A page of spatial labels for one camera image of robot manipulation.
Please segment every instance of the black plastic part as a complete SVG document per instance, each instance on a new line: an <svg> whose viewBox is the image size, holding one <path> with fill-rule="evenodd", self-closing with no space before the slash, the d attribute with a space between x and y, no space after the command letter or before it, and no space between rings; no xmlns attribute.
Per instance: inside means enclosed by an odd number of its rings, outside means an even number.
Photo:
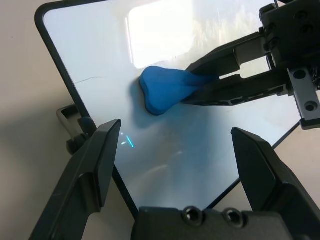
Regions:
<svg viewBox="0 0 320 240"><path fill-rule="evenodd" d="M275 26L266 35L276 68L318 66L320 63L320 4L318 0L284 1L288 4L261 12L264 29Z"/></svg>
<svg viewBox="0 0 320 240"><path fill-rule="evenodd" d="M91 137L97 130L97 126L91 117L85 116L78 119L78 124L80 125L82 131Z"/></svg>
<svg viewBox="0 0 320 240"><path fill-rule="evenodd" d="M70 159L31 240L82 239L88 217L105 205L120 127L120 120L101 125Z"/></svg>
<svg viewBox="0 0 320 240"><path fill-rule="evenodd" d="M207 84L182 102L199 106L234 106L276 94L288 94L289 82L285 70L272 70L248 78L236 74Z"/></svg>
<svg viewBox="0 0 320 240"><path fill-rule="evenodd" d="M320 128L320 119L305 120L304 118L302 118L300 120L300 125L303 130Z"/></svg>
<svg viewBox="0 0 320 240"><path fill-rule="evenodd" d="M236 48L260 39L262 35L255 32L236 41L220 46L198 61L192 63L186 71L196 75L224 76L240 70L241 62L236 55Z"/></svg>
<svg viewBox="0 0 320 240"><path fill-rule="evenodd" d="M79 113L77 106L75 104L58 109L56 112L60 123L69 133L71 138L78 136L80 133L71 125L69 118Z"/></svg>
<svg viewBox="0 0 320 240"><path fill-rule="evenodd" d="M132 240L292 240L281 216L275 212L242 212L238 219L226 212L203 211L203 222L190 225L174 208L141 207L135 221Z"/></svg>
<svg viewBox="0 0 320 240"><path fill-rule="evenodd" d="M79 134L74 138L66 142L66 149L71 154L74 155L80 148L83 147L85 142L88 140L89 136L86 134Z"/></svg>
<svg viewBox="0 0 320 240"><path fill-rule="evenodd" d="M279 213L291 234L320 239L320 210L270 144L239 128L232 131L239 177L253 211Z"/></svg>

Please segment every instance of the white board surface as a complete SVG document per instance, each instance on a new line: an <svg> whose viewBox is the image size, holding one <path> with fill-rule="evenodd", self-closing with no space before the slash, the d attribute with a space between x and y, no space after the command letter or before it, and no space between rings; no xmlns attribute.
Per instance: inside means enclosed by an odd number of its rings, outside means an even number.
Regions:
<svg viewBox="0 0 320 240"><path fill-rule="evenodd" d="M238 178L232 127L271 145L300 119L293 97L233 107L178 104L148 114L137 78L148 66L186 69L256 32L269 0L109 0L55 9L45 27L97 126L121 119L115 165L137 207L205 208ZM268 71L265 59L241 76Z"/></svg>

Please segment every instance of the screw hole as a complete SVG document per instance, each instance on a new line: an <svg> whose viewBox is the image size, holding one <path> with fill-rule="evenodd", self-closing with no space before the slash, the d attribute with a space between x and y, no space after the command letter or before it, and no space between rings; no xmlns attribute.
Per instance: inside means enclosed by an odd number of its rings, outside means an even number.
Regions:
<svg viewBox="0 0 320 240"><path fill-rule="evenodd" d="M308 13L306 11L299 11L296 15L294 15L295 19L304 20L308 17Z"/></svg>
<svg viewBox="0 0 320 240"><path fill-rule="evenodd" d="M199 213L192 208L186 211L186 217L192 222L197 222L200 218Z"/></svg>
<svg viewBox="0 0 320 240"><path fill-rule="evenodd" d="M298 70L293 74L295 79L304 79L306 77L306 72L303 70Z"/></svg>
<svg viewBox="0 0 320 240"><path fill-rule="evenodd" d="M234 212L232 210L227 212L228 219L234 223L234 224L240 224L241 223L241 217L237 212Z"/></svg>
<svg viewBox="0 0 320 240"><path fill-rule="evenodd" d="M314 110L316 110L318 108L318 104L314 101L308 101L305 105L304 105L305 110L307 110L308 112L313 112Z"/></svg>

